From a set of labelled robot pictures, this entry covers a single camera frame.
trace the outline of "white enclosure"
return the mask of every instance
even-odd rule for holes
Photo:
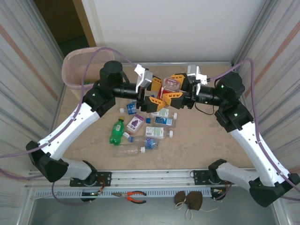
[[[231,61],[266,0],[83,0],[97,45],[133,61]]]

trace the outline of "plastic bottle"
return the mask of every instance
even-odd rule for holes
[[[121,137],[124,133],[124,117],[120,116],[118,122],[116,122],[112,128],[112,134],[109,138],[109,143],[114,145],[119,145],[121,142]]]
[[[171,119],[177,119],[177,113],[172,111],[170,109],[163,108],[159,110],[158,112],[150,112],[149,117],[155,118],[155,117],[163,117],[163,118],[171,118]]]
[[[127,133],[134,135],[142,127],[144,122],[145,118],[136,114],[126,126]]]
[[[154,139],[151,137],[145,137],[145,136],[135,136],[135,137],[129,137],[128,141],[141,147],[145,147],[146,149],[157,149],[158,148],[158,139]]]
[[[128,115],[136,114],[135,103],[129,103],[126,105],[126,108],[120,108],[120,113],[127,113]]]
[[[154,118],[147,118],[146,123],[151,124],[155,127],[172,129],[175,127],[176,119],[163,118],[163,117],[156,116]]]
[[[180,90],[180,83],[170,77],[167,77],[162,81],[157,98],[162,99],[163,94],[179,92],[179,90]]]
[[[138,147],[135,144],[122,144],[117,145],[113,148],[113,155],[115,157],[136,156],[139,153],[145,152],[145,147]]]
[[[145,127],[145,136],[156,139],[165,139],[166,137],[173,138],[173,131],[164,127]]]

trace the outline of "pliers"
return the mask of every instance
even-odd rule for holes
[[[127,194],[121,193],[121,192],[120,193],[112,193],[112,195],[117,196],[117,197],[127,198],[128,201],[131,201],[135,204],[143,204],[143,203],[146,203],[146,201],[145,200],[139,201],[139,200],[133,199],[132,197],[130,197],[131,195],[144,195],[144,196],[147,196],[147,194],[143,191],[127,192]]]

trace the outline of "pink plastic basket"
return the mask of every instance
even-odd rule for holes
[[[80,99],[81,79],[86,66],[93,53],[99,48],[100,47],[78,49],[70,52],[64,59],[61,69],[62,80],[78,99]],[[85,93],[93,87],[95,81],[100,79],[99,71],[103,65],[111,60],[114,60],[114,55],[113,52],[109,50],[102,50],[96,54],[84,80],[85,82],[89,82],[89,84],[84,86]]]

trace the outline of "clear plastic bottle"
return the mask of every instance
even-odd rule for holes
[[[163,80],[163,82],[161,84],[157,98],[162,99],[163,94],[179,92],[179,90],[180,90],[180,83],[170,77],[167,77]]]
[[[127,157],[127,156],[136,156],[140,153],[145,153],[145,147],[138,147],[135,144],[122,144],[116,145],[113,148],[113,155],[115,157]]]
[[[173,131],[164,127],[145,127],[145,136],[156,139],[165,139],[166,137],[173,138]]]
[[[134,135],[142,127],[144,122],[145,118],[136,114],[126,126],[127,133]]]
[[[163,118],[171,118],[171,119],[177,119],[177,113],[172,111],[170,109],[163,108],[159,110],[158,112],[150,112],[149,117],[154,118],[154,117],[163,117]]]
[[[145,147],[146,149],[157,149],[158,148],[158,139],[154,139],[152,137],[145,137],[145,136],[130,136],[128,141],[137,145]]]
[[[120,113],[127,113],[128,115],[136,114],[135,103],[129,103],[124,108],[120,108]]]
[[[156,116],[154,118],[147,118],[146,123],[151,124],[155,127],[173,129],[176,124],[176,119],[163,118],[163,117]]]

